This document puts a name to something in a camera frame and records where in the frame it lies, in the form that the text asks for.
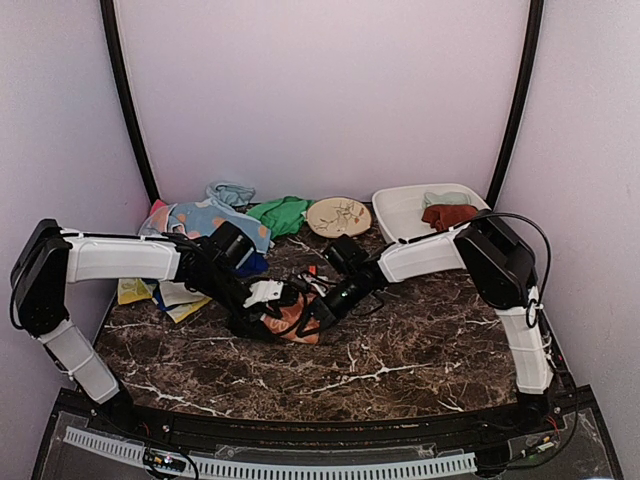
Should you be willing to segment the orange bunny pattern towel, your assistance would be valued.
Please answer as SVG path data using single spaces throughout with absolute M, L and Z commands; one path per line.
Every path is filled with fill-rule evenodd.
M 320 341 L 320 323 L 311 313 L 312 302 L 323 293 L 322 282 L 312 267 L 290 275 L 276 300 L 268 302 L 276 316 L 263 315 L 261 321 L 275 337 L 305 345 Z

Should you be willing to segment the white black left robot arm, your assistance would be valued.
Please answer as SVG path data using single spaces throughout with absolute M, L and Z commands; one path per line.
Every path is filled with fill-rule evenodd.
M 168 282 L 201 293 L 229 313 L 233 329 L 257 338 L 269 335 L 263 318 L 278 316 L 294 298 L 282 280 L 249 279 L 236 270 L 254 252 L 253 242 L 225 224 L 214 234 L 126 235 L 65 229 L 54 219 L 37 223 L 11 271 L 11 320 L 38 341 L 61 371 L 97 407 L 120 436 L 141 427 L 123 382 L 94 347 L 95 320 L 103 315 L 120 279 Z

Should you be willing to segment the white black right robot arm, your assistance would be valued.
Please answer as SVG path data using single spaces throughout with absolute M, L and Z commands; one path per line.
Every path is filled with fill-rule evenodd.
M 446 231 L 400 239 L 368 253 L 343 235 L 324 251 L 342 280 L 304 304 L 294 332 L 307 337 L 325 331 L 364 298 L 405 280 L 464 269 L 480 298 L 496 311 L 516 367 L 516 386 L 528 396 L 510 413 L 521 434 L 534 432 L 549 416 L 543 395 L 551 386 L 551 340 L 542 315 L 547 279 L 536 273 L 531 247 L 507 224 L 507 213 L 480 211 Z

